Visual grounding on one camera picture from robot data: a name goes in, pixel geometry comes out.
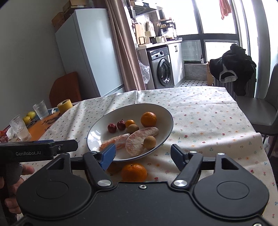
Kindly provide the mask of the person's left hand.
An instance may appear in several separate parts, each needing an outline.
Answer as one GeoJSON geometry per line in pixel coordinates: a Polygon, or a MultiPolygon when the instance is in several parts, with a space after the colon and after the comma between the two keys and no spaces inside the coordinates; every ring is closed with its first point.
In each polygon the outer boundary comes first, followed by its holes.
{"type": "Polygon", "coordinates": [[[20,166],[4,165],[1,167],[1,189],[7,185],[9,192],[8,197],[5,199],[5,206],[9,209],[10,213],[21,214],[22,211],[17,203],[17,190],[24,182],[22,175],[30,175],[35,172],[34,167],[23,164],[20,166]]]}

